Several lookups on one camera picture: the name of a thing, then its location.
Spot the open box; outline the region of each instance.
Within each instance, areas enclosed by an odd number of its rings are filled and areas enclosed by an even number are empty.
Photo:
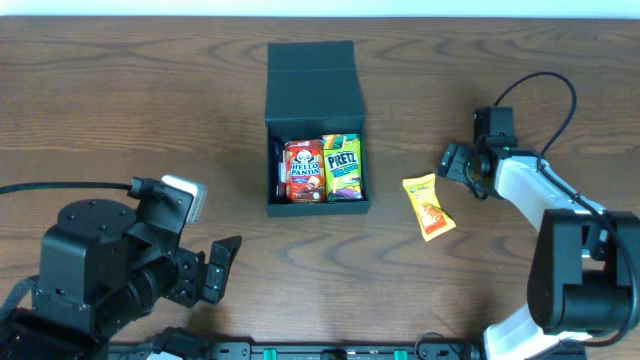
[[[352,41],[269,44],[267,82],[267,214],[269,216],[366,213],[371,189],[364,132],[365,110]],[[283,141],[359,134],[363,200],[280,204],[271,137]]]

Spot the wood grain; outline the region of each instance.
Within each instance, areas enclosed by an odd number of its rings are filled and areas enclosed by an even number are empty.
[[[367,215],[269,219],[266,44],[353,39],[368,117]],[[160,300],[117,340],[166,326],[256,341],[411,342],[477,335],[525,301],[536,234],[507,202],[438,180],[458,227],[426,244],[401,187],[468,143],[475,107],[533,71],[568,76],[574,122],[554,169],[611,209],[640,214],[640,23],[497,19],[2,18],[0,183],[206,183],[202,222],[182,244],[244,237],[217,307]],[[521,144],[541,148],[569,107],[535,79],[505,101]],[[34,191],[0,202],[0,291],[38,272],[39,241],[64,205],[117,191]],[[638,357],[637,332],[592,359]]]

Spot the green clip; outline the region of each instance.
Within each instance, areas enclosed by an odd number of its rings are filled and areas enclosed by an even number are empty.
[[[263,359],[264,360],[277,360],[278,359],[278,350],[276,349],[264,349]]]
[[[395,360],[407,360],[409,359],[409,355],[406,350],[396,350],[393,352],[393,358]]]

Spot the orange and yellow packet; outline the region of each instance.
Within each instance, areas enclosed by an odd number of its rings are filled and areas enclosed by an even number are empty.
[[[436,197],[436,174],[402,180],[416,212],[424,241],[429,241],[454,227],[456,223],[440,208]]]

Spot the red snack box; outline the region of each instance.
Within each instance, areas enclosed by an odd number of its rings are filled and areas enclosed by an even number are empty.
[[[322,141],[289,141],[285,152],[289,200],[294,204],[326,201]]]

